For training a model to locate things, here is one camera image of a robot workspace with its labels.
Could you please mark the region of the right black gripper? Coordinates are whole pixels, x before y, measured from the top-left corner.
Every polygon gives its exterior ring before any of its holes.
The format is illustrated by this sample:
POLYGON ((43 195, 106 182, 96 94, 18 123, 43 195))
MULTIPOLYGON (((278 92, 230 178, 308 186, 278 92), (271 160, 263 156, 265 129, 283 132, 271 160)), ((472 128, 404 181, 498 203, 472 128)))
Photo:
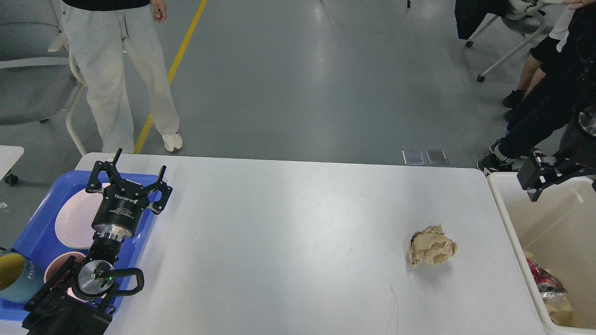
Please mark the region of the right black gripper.
POLYGON ((531 202, 544 189, 579 176, 595 176, 595 106, 575 105, 573 116, 561 137, 554 156, 534 150, 517 172, 517 179, 531 202))

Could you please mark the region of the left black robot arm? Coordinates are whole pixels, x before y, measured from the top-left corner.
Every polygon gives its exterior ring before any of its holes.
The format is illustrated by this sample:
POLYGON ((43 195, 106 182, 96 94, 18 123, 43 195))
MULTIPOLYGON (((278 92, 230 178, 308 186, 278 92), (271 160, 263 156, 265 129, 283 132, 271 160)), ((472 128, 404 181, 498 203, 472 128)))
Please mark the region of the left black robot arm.
POLYGON ((116 167, 121 154, 95 162, 85 187, 102 195, 91 222, 92 244, 82 261, 68 257, 24 305, 22 327, 30 335, 102 335, 113 320, 112 301, 143 289, 141 269, 115 265, 124 242, 136 237, 143 213, 160 214, 172 187, 164 180, 166 166, 149 185, 122 178, 116 167))

